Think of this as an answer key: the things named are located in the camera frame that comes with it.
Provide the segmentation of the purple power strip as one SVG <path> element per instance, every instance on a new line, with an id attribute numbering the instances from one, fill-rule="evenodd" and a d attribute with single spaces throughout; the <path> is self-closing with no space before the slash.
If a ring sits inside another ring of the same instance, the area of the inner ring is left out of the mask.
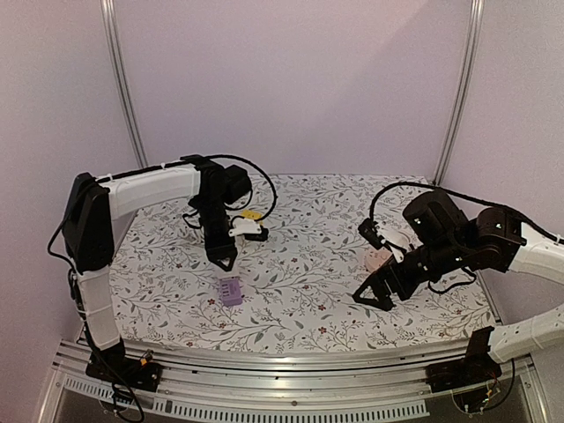
<path id="1" fill-rule="evenodd" d="M 223 278 L 219 281 L 219 297 L 226 307 L 239 306 L 243 303 L 241 281 L 239 277 Z"/>

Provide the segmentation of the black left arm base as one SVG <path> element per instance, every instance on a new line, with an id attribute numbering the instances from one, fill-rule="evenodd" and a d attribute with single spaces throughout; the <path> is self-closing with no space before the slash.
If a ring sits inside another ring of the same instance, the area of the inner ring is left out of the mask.
<path id="1" fill-rule="evenodd" d="M 123 343 L 107 350 L 92 348 L 85 374 L 94 379 L 129 386 L 132 389 L 156 392 L 163 367 L 153 360 L 153 350 L 145 350 L 139 358 L 125 354 Z"/>

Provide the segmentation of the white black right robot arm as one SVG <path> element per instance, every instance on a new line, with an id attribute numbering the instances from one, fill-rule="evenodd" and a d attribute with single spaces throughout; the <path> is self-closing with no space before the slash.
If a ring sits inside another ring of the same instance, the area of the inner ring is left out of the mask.
<path id="1" fill-rule="evenodd" d="M 562 284 L 562 237 L 505 204 L 429 184 L 420 188 L 422 194 L 403 210 L 419 239 L 417 248 L 397 234 L 380 233 L 375 207 L 369 207 L 360 235 L 391 256 L 353 293 L 355 302 L 390 311 L 393 295 L 406 301 L 421 284 L 431 285 L 457 270 L 522 273 Z"/>

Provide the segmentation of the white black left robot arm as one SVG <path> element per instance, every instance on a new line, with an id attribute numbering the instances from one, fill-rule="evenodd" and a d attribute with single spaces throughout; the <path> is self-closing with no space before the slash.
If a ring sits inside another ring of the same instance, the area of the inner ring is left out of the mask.
<path id="1" fill-rule="evenodd" d="M 129 360 L 114 350 L 123 341 L 115 322 L 110 270 L 125 238 L 114 234 L 115 223 L 125 219 L 133 224 L 141 210 L 183 199 L 198 217 L 208 262 L 228 273 L 238 255 L 236 238 L 265 241 L 269 232 L 263 221 L 278 201 L 273 192 L 268 210 L 257 218 L 230 214 L 234 203 L 252 192 L 251 165 L 232 154 L 192 154 L 119 174 L 75 177 L 47 253 L 68 265 L 71 297 L 87 341 L 101 352 L 96 366 L 111 382 L 124 382 L 131 373 Z"/>

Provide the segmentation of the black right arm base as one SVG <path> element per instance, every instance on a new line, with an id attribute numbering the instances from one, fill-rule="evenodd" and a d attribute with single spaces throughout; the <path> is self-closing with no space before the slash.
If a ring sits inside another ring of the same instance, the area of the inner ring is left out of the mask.
<path id="1" fill-rule="evenodd" d="M 488 341 L 493 326 L 475 330 L 463 358 L 426 366 L 426 384 L 433 393 L 453 390 L 501 376 L 501 366 L 490 355 Z"/>

